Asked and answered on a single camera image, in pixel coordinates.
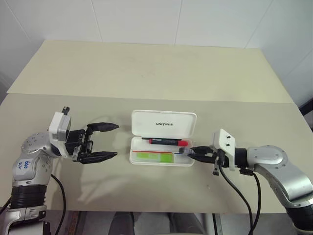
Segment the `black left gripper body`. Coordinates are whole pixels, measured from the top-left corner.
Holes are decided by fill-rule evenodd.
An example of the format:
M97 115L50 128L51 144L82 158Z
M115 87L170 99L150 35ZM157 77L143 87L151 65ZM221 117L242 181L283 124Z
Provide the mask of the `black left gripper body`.
M93 132L89 129L70 131L65 147L69 157L73 161L91 161L93 141L91 140Z

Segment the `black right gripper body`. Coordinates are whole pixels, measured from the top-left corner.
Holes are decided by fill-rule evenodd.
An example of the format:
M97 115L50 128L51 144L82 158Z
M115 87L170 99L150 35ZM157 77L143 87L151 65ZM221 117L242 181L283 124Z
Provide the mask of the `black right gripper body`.
M213 175L219 175L220 174L220 163L219 163L219 151L214 146L209 147L212 150L212 159L214 163L214 169L213 169Z

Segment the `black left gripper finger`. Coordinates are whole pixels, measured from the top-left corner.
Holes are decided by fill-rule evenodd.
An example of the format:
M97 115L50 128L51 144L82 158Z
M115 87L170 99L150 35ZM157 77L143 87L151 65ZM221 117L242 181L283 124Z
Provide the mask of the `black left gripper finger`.
M78 162L82 164L94 164L109 160L117 155L117 152L92 152L92 153L81 153L78 155Z
M87 133L92 134L93 132L108 132L119 128L117 124L108 122L90 123L87 125Z

